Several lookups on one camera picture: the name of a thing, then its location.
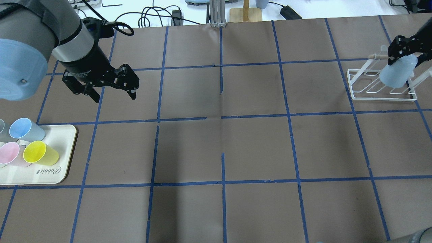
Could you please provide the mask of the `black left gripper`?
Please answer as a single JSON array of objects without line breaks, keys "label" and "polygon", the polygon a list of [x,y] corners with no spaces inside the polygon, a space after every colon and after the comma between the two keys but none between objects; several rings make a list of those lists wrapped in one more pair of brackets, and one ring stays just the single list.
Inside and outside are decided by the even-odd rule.
[{"label": "black left gripper", "polygon": [[132,100],[136,99],[139,77],[128,64],[113,68],[98,44],[94,44],[91,51],[79,60],[59,62],[67,70],[63,73],[62,81],[75,95],[83,94],[99,103],[100,95],[93,88],[94,85],[121,89],[127,92]]}]

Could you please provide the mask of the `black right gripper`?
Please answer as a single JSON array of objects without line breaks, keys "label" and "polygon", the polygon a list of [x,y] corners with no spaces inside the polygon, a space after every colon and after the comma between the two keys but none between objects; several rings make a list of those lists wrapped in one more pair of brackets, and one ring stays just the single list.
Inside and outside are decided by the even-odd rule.
[{"label": "black right gripper", "polygon": [[398,59],[404,56],[408,56],[413,53],[421,53],[417,57],[417,64],[415,68],[424,62],[428,62],[432,59],[432,39],[431,35],[418,36],[413,35],[412,37],[404,37],[398,35],[390,43],[387,49],[389,66],[393,65]]}]

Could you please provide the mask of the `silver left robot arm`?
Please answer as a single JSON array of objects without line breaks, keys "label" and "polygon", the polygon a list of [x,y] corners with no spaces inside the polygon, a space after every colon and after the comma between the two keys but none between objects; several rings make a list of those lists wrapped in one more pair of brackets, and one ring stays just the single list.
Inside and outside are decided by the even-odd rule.
[{"label": "silver left robot arm", "polygon": [[139,77],[128,64],[110,65],[98,43],[120,27],[103,17],[81,19],[66,0],[1,1],[1,99],[33,96],[48,71],[51,56],[65,67],[63,83],[76,95],[100,100],[95,87],[112,87],[136,98]]}]

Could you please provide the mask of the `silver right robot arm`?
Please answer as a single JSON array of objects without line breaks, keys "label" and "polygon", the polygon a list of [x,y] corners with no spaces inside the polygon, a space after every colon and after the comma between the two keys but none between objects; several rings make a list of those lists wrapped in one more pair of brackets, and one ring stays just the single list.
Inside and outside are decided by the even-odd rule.
[{"label": "silver right robot arm", "polygon": [[432,58],[432,18],[430,18],[416,34],[411,37],[397,35],[387,49],[389,66],[393,65],[404,56],[409,56],[414,53],[421,53],[417,57],[418,67],[423,62],[427,62]]}]

